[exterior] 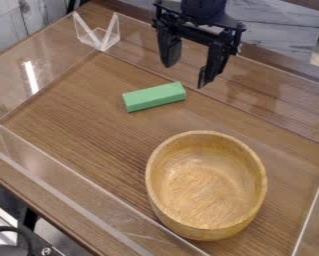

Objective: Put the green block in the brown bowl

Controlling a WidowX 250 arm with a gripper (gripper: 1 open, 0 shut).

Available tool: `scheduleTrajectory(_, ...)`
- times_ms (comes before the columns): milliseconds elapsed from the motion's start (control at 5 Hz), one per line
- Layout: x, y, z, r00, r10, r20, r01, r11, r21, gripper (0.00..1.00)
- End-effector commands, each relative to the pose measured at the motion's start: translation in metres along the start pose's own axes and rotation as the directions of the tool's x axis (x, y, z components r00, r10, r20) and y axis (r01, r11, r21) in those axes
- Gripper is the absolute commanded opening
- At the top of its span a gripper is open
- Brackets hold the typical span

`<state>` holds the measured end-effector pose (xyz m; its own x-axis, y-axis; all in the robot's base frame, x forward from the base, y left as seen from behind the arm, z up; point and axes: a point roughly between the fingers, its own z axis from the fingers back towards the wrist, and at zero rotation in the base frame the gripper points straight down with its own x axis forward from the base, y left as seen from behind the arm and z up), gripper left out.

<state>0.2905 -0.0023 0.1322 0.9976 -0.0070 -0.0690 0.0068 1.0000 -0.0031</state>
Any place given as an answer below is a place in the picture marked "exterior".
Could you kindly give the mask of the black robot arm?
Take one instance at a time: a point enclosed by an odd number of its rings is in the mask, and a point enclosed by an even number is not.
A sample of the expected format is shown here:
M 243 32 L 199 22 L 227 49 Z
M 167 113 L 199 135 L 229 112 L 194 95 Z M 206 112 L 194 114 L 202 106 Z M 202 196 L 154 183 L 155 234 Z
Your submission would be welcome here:
M 161 61 L 173 67 L 182 56 L 182 39 L 209 47 L 201 68 L 198 88 L 223 72 L 229 58 L 239 52 L 246 25 L 226 13 L 227 0 L 155 0 L 155 18 Z

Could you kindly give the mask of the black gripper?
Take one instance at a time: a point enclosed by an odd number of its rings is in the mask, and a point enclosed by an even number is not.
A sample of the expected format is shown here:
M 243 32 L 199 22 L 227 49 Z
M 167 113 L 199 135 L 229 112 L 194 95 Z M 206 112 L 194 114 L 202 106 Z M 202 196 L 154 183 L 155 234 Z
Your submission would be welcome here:
M 226 13 L 227 0 L 155 0 L 161 61 L 170 68 L 181 59 L 182 39 L 209 44 L 207 62 L 199 71 L 198 88 L 223 72 L 229 56 L 238 53 L 246 25 Z

